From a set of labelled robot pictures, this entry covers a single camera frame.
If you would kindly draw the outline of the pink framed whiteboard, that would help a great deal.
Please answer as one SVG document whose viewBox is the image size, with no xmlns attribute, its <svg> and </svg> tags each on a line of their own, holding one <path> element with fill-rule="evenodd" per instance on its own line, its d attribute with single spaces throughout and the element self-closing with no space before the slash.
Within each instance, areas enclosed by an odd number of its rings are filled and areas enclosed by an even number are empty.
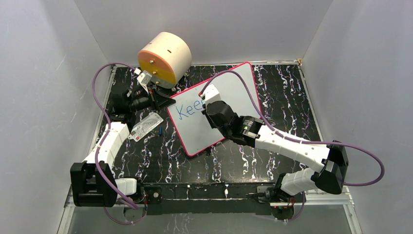
<svg viewBox="0 0 413 234">
<path fill-rule="evenodd" d="M 251 102 L 259 107 L 253 67 L 249 62 L 232 68 L 243 80 L 232 73 L 225 73 L 211 83 L 217 88 L 220 96 L 232 110 L 240 116 L 259 117 Z M 169 117 L 188 156 L 194 156 L 204 149 L 222 141 L 224 138 L 217 129 L 211 128 L 207 118 L 201 113 L 203 100 L 199 93 L 206 85 L 202 81 L 172 96 L 175 104 L 167 108 Z"/>
</svg>

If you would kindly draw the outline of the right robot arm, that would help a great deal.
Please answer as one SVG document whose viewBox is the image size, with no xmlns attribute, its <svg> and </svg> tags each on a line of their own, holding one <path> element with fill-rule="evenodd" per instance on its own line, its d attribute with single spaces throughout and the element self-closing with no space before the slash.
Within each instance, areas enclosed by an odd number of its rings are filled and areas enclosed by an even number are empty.
<svg viewBox="0 0 413 234">
<path fill-rule="evenodd" d="M 202 114 L 225 139 L 272 151 L 307 166 L 304 170 L 279 176 L 273 190 L 277 200 L 286 202 L 298 193 L 315 189 L 334 195 L 342 192 L 348 167 L 347 154 L 342 147 L 311 144 L 303 138 L 271 130 L 259 118 L 237 115 L 224 101 L 203 105 Z"/>
</svg>

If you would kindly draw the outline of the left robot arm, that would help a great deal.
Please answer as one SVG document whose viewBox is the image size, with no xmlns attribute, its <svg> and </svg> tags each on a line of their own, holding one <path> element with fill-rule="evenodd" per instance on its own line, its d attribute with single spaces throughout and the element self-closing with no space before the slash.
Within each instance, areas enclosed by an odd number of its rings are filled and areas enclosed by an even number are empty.
<svg viewBox="0 0 413 234">
<path fill-rule="evenodd" d="M 114 159 L 127 139 L 138 140 L 159 125 L 158 112 L 176 100 L 157 90 L 154 84 L 113 87 L 105 131 L 90 154 L 70 169 L 74 204 L 79 207 L 112 207 L 122 201 L 130 207 L 145 198 L 145 189 L 133 177 L 115 179 Z"/>
</svg>

